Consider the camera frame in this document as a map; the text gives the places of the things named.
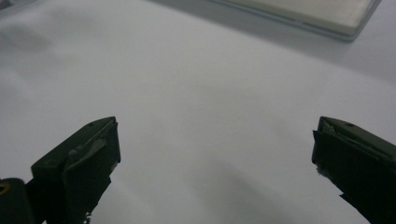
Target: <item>white background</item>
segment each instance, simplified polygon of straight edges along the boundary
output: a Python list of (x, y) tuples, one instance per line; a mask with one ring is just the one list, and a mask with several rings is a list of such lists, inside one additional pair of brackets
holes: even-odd
[(396, 2), (344, 43), (209, 1), (39, 0), (0, 17), (0, 176), (116, 116), (92, 223), (368, 223), (311, 163), (320, 116), (395, 143)]

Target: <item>screw hole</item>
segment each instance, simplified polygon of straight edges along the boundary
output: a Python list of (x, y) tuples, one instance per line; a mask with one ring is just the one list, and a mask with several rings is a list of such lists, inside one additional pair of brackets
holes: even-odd
[(10, 185), (8, 183), (0, 184), (0, 195), (5, 194), (9, 190)]

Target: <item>white table surface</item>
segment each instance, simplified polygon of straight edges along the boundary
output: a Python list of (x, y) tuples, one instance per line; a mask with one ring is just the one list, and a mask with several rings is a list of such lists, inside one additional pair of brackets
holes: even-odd
[(0, 18), (0, 176), (116, 116), (92, 223), (368, 223), (311, 163), (320, 116), (396, 143), (396, 2), (343, 43), (209, 1), (57, 0)]

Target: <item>white surface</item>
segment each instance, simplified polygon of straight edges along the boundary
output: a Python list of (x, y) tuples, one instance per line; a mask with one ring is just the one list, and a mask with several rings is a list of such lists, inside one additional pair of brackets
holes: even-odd
[(372, 0), (226, 0), (242, 6), (354, 35)]
[(395, 10), (346, 44), (207, 1), (39, 1), (0, 18), (0, 176), (115, 115), (92, 223), (368, 223), (316, 173), (311, 131), (395, 143)]

